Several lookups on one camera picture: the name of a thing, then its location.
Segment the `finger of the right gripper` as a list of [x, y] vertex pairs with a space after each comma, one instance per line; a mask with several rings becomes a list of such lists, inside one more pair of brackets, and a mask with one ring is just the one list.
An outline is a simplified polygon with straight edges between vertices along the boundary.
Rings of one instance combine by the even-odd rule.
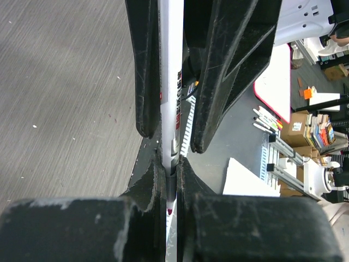
[[157, 1], [125, 1], [135, 65], [136, 129], [152, 138], [160, 121]]
[[280, 10], [280, 1], [185, 1], [185, 40], [198, 78], [193, 152], [207, 150], [224, 115], [269, 65]]

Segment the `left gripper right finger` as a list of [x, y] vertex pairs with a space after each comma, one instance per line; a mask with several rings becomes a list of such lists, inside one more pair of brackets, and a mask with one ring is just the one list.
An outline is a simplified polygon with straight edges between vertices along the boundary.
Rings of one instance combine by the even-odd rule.
[[320, 205], [307, 197], [219, 195], [181, 157], [178, 261], [343, 261]]

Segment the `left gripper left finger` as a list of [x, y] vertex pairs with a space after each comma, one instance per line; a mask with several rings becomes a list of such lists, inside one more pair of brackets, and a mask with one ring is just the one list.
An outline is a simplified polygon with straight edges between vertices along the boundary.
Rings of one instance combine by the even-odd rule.
[[1, 215], [1, 261], [164, 261], [165, 209], [159, 158], [116, 198], [19, 200]]

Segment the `magenta whiteboard marker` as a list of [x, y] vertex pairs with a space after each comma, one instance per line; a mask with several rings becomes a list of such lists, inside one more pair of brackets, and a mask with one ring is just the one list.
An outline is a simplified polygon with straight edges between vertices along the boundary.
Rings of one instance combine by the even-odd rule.
[[169, 215], [177, 194], [180, 153], [184, 1], [158, 1], [161, 163], [166, 176]]

